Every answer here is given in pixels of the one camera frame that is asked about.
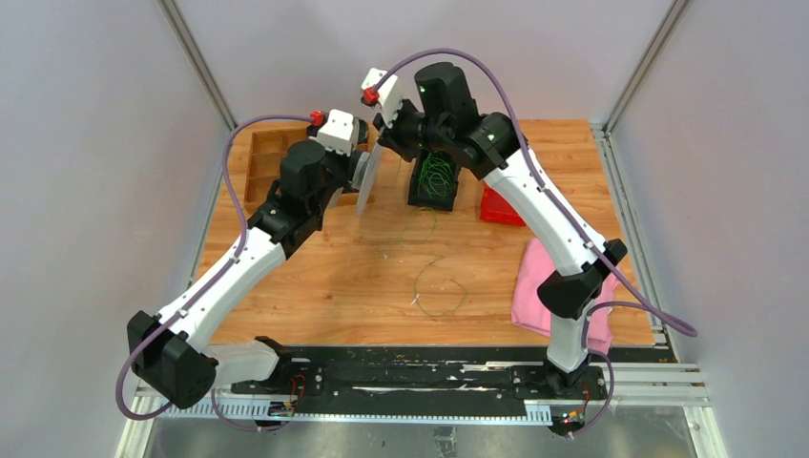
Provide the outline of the grey filament spool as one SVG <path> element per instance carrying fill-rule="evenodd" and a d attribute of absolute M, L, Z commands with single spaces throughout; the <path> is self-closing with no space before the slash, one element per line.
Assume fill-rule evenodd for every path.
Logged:
<path fill-rule="evenodd" d="M 362 124 L 363 120 L 359 119 L 359 139 L 354 151 L 360 151 L 357 149 L 357 147 L 359 145 Z M 371 125 L 366 131 L 368 133 L 366 143 L 369 145 L 369 150 L 367 152 L 360 151 L 361 158 L 359 159 L 354 177 L 354 189 L 359 192 L 356 202 L 356 214 L 358 216 L 363 213 L 363 210 L 369 200 L 373 183 L 378 173 L 383 148 L 377 143 L 377 129 Z"/>

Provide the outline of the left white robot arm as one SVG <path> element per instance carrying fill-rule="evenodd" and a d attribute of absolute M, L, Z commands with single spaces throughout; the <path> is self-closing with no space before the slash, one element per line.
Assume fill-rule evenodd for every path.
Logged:
<path fill-rule="evenodd" d="M 346 187 L 357 185 L 369 158 L 341 154 L 313 139 L 287 150 L 280 176 L 232 247 L 186 292 L 154 315 L 136 312 L 127 323 L 127 369 L 156 390 L 167 406 L 185 409 L 221 386 L 257 382 L 284 392 L 292 368 L 279 343 L 258 336 L 248 343 L 212 344 L 212 336 L 253 287 L 287 261 L 316 231 L 325 210 Z"/>

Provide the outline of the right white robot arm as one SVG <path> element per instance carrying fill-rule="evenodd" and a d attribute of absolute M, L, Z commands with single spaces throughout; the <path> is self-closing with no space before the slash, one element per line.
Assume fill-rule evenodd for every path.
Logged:
<path fill-rule="evenodd" d="M 427 152 L 449 156 L 504 198 L 544 245 L 554 265 L 536 292 L 550 312 L 545 382 L 553 395 L 568 398 L 583 385 L 590 362 L 585 315 L 627 247 L 587 226 L 508 115 L 480 114 L 461 68 L 433 63 L 414 81 L 419 106 L 404 97 L 394 73 L 371 69 L 365 77 L 362 102 L 380 110 L 374 119 L 380 142 L 406 161 Z"/>

